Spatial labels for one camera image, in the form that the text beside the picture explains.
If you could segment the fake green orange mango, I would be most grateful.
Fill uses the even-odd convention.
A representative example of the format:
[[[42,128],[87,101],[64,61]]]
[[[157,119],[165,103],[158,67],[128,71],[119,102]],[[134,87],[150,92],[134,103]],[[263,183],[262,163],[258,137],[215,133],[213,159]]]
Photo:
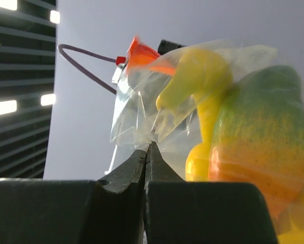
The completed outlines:
[[[301,78],[286,65],[254,71],[232,86],[214,127],[208,177],[249,182],[278,216],[304,187]]]

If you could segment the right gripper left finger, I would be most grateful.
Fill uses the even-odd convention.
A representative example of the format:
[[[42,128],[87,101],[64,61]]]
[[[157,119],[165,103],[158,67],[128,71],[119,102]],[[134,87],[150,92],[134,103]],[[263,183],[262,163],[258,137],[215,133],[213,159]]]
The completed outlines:
[[[99,180],[0,178],[0,243],[142,243],[146,156]]]

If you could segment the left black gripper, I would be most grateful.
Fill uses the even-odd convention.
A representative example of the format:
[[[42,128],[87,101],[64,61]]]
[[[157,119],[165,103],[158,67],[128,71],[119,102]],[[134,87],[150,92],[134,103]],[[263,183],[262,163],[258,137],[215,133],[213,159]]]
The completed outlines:
[[[176,49],[179,49],[182,47],[185,47],[185,45],[181,45],[181,44],[178,44],[178,43],[175,43],[172,41],[162,39],[158,45],[157,52],[160,55],[164,55],[170,51],[173,51],[173,50],[176,50]]]

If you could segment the fake yellow banana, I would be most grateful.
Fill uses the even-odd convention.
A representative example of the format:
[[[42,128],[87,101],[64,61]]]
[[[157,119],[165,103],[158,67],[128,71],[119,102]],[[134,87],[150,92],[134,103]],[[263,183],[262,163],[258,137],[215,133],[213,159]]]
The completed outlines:
[[[193,97],[202,142],[193,147],[185,163],[187,181],[207,181],[213,129],[227,89],[233,82],[230,64],[208,49],[188,48],[176,71],[156,99],[157,109],[175,111]]]

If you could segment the clear zip top bag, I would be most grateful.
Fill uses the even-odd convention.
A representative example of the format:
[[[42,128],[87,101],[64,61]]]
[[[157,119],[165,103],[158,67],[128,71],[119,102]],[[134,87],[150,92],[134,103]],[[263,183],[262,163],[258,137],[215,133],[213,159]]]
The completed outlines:
[[[304,243],[304,81],[275,47],[215,40],[164,55],[134,38],[111,139],[186,155],[186,181],[250,183],[280,243]]]

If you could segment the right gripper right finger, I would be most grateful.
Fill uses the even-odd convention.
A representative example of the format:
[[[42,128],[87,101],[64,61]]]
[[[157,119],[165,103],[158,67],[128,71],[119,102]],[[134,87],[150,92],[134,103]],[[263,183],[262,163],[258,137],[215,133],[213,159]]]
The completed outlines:
[[[148,243],[277,243],[264,197],[250,183],[186,182],[155,142],[146,163]]]

